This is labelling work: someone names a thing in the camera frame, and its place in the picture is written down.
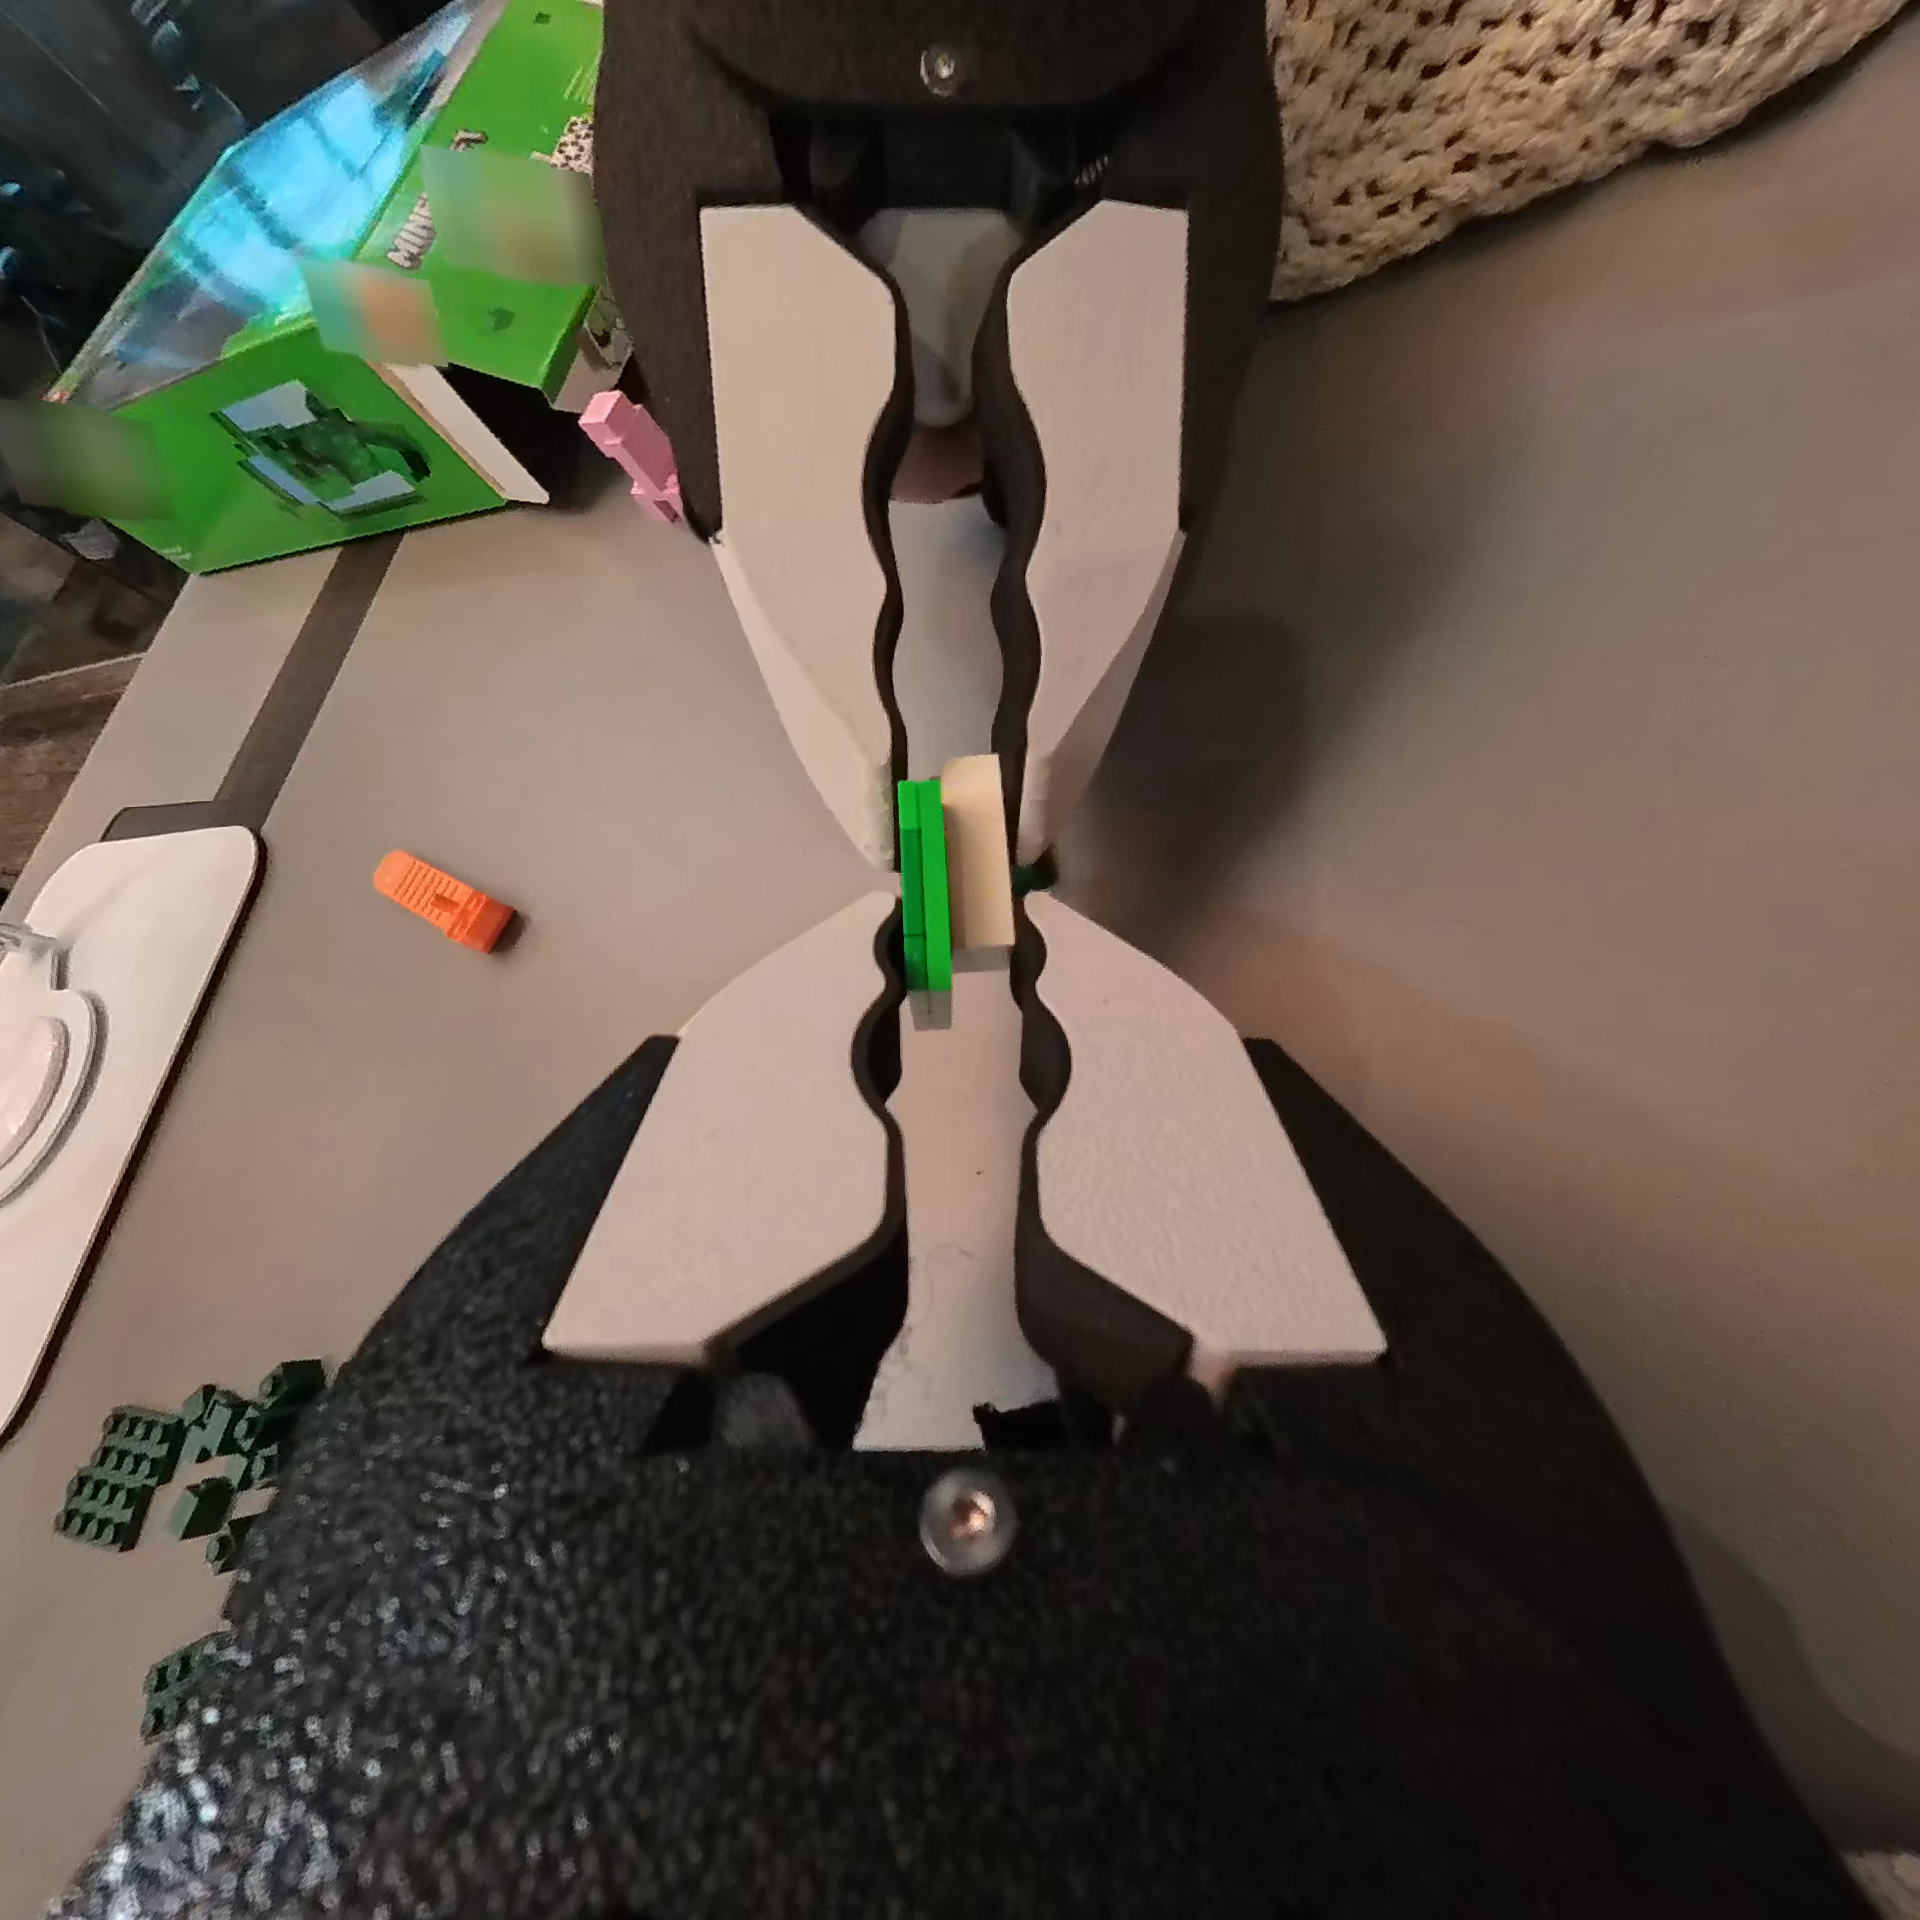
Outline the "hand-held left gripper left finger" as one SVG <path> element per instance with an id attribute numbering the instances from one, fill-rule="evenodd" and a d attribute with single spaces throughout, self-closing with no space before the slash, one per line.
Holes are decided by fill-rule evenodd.
<path id="1" fill-rule="evenodd" d="M 542 1333 L 565 1360 L 695 1367 L 903 1225 L 896 892 L 864 892 L 680 1028 Z"/>

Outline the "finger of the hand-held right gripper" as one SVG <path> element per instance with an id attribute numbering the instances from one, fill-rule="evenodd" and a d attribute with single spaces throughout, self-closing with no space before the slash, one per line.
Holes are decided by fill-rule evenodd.
<path id="1" fill-rule="evenodd" d="M 699 214 L 722 521 L 709 553 L 792 752 L 896 865 L 899 582 L 878 476 L 910 403 L 894 282 L 792 204 Z"/>
<path id="2" fill-rule="evenodd" d="M 1013 266 L 1011 386 L 1037 453 L 1013 613 L 1036 630 L 1016 861 L 1037 863 L 1092 785 L 1185 547 L 1187 214 L 1102 200 Z"/>

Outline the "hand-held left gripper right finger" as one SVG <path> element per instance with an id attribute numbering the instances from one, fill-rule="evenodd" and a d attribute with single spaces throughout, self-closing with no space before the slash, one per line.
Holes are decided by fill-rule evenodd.
<path id="1" fill-rule="evenodd" d="M 1375 1362 L 1386 1335 L 1232 1023 L 1056 897 L 1021 909 L 1032 1351 L 1058 1375 Z"/>

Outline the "bright green lego tile panel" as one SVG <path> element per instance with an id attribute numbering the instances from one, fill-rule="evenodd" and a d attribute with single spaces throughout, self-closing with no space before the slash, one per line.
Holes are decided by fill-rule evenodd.
<path id="1" fill-rule="evenodd" d="M 949 758 L 894 787 L 899 948 L 915 1031 L 947 1031 L 962 973 L 1002 968 L 1017 939 L 997 755 Z"/>

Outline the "person's right forearm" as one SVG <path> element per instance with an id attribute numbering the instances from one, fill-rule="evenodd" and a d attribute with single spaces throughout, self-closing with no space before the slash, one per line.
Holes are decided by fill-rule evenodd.
<path id="1" fill-rule="evenodd" d="M 1901 3 L 1267 3 L 1298 305 L 1820 81 Z"/>

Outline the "pink lego pig figure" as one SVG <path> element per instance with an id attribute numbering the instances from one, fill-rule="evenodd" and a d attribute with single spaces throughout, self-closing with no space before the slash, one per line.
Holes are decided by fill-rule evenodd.
<path id="1" fill-rule="evenodd" d="M 620 391 L 594 395 L 579 413 L 587 443 L 626 476 L 653 523 L 690 526 L 673 449 L 658 420 Z"/>

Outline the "green lego set box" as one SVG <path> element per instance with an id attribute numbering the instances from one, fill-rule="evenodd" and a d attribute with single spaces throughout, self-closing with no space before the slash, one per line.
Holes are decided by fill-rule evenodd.
<path id="1" fill-rule="evenodd" d="M 542 506 L 565 428 L 626 373 L 594 279 L 452 249 L 433 185 L 586 212 L 602 4 L 440 4 L 231 143 L 47 391 L 127 423 L 190 575 Z"/>

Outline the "orange brick separator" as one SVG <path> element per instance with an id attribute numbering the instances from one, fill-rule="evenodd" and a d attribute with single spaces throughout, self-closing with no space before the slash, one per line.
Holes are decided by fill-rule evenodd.
<path id="1" fill-rule="evenodd" d="M 516 923 L 516 909 L 404 850 L 374 869 L 374 892 L 452 944 L 489 955 Z"/>

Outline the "black strip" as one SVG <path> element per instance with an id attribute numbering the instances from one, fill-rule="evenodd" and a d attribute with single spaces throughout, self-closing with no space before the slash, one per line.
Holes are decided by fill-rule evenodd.
<path id="1" fill-rule="evenodd" d="M 211 797 L 218 827 L 265 827 L 402 544 L 404 534 L 385 534 L 333 557 Z"/>

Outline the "white rounded board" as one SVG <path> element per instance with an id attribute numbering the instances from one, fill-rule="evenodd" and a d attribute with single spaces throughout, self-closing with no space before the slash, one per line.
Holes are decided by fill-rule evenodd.
<path id="1" fill-rule="evenodd" d="M 24 925 L 66 944 L 103 1049 L 54 1159 L 2 1204 L 2 1432 L 34 1405 L 121 1190 L 261 877 L 252 829 L 103 839 L 69 855 Z"/>

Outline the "pile of dark green bricks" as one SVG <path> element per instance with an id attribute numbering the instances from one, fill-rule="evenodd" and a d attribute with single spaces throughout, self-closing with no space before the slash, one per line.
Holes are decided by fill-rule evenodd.
<path id="1" fill-rule="evenodd" d="M 326 1358 L 286 1356 L 250 1390 L 210 1380 L 173 1406 L 113 1405 L 64 1483 L 54 1534 L 124 1556 L 155 1533 L 231 1576 L 330 1380 Z"/>

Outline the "clear plastic dish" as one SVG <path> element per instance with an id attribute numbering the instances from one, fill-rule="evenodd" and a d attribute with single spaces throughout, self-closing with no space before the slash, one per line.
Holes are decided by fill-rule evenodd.
<path id="1" fill-rule="evenodd" d="M 97 1076 L 105 1018 L 67 980 L 67 947 L 2 925 L 2 1203 L 15 1201 L 61 1147 Z"/>

